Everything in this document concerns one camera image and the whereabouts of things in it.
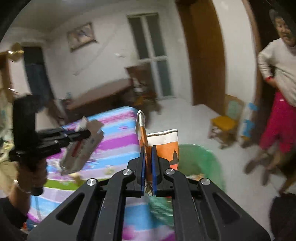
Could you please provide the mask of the person's left hand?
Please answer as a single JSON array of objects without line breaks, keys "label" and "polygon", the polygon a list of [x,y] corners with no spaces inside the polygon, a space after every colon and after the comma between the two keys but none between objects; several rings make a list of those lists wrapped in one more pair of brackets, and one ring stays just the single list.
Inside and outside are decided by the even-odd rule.
[{"label": "person's left hand", "polygon": [[47,162],[45,159],[37,161],[33,170],[23,163],[18,165],[18,185],[25,193],[33,196],[43,194],[43,186],[47,182],[47,175]]}]

